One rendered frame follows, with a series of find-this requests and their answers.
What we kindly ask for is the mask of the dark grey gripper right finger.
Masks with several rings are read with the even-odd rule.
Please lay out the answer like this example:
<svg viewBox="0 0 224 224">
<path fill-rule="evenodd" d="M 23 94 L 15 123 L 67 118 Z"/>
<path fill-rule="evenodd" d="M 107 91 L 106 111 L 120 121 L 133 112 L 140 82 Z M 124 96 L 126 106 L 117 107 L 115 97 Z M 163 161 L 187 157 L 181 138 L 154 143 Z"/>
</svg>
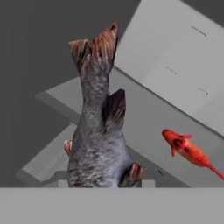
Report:
<svg viewBox="0 0 224 224">
<path fill-rule="evenodd" d="M 174 177 L 147 157 L 142 156 L 130 147 L 127 147 L 127 150 L 132 156 L 133 161 L 138 162 L 146 169 L 142 179 L 137 184 L 138 187 L 143 188 L 144 185 L 148 187 L 188 187 L 186 183 Z"/>
</svg>

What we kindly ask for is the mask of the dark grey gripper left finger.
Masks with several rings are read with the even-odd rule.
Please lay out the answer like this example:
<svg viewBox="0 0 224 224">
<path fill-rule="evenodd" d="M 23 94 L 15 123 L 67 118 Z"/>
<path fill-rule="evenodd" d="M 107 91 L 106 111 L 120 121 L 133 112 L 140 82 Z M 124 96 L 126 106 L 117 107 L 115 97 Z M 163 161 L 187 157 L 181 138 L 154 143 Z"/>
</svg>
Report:
<svg viewBox="0 0 224 224">
<path fill-rule="evenodd" d="M 44 187 L 68 188 L 67 171 L 56 171 L 45 182 Z"/>
</svg>

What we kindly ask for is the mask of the grey fish with brown fins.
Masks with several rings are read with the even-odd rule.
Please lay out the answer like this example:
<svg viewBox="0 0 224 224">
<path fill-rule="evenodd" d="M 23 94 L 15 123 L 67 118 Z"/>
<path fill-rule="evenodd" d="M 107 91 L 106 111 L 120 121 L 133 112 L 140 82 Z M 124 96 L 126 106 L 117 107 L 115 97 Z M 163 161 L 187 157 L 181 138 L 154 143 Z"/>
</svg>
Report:
<svg viewBox="0 0 224 224">
<path fill-rule="evenodd" d="M 109 91 L 117 40 L 118 24 L 114 22 L 93 40 L 69 43 L 83 99 L 73 138 L 64 142 L 70 187 L 133 188 L 145 172 L 129 154 L 123 135 L 125 91 Z"/>
</svg>

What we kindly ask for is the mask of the orange red fish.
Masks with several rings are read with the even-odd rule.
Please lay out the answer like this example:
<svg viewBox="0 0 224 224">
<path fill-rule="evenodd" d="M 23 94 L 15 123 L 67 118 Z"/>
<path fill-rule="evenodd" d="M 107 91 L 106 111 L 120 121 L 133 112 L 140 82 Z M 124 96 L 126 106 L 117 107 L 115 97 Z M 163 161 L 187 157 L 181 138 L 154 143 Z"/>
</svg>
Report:
<svg viewBox="0 0 224 224">
<path fill-rule="evenodd" d="M 194 165 L 206 167 L 224 180 L 224 174 L 212 166 L 208 155 L 199 146 L 190 141 L 191 134 L 180 135 L 174 130 L 163 129 L 162 136 L 171 146 L 171 155 L 173 157 L 177 152 Z"/>
</svg>

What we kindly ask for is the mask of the light grey cupboard run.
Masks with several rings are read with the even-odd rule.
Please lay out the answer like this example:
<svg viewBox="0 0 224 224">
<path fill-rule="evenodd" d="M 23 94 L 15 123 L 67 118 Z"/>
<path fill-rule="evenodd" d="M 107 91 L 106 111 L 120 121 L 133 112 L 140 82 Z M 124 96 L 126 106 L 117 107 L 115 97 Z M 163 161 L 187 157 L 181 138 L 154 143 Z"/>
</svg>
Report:
<svg viewBox="0 0 224 224">
<path fill-rule="evenodd" d="M 224 27 L 181 0 L 141 0 L 115 66 L 224 136 Z"/>
</svg>

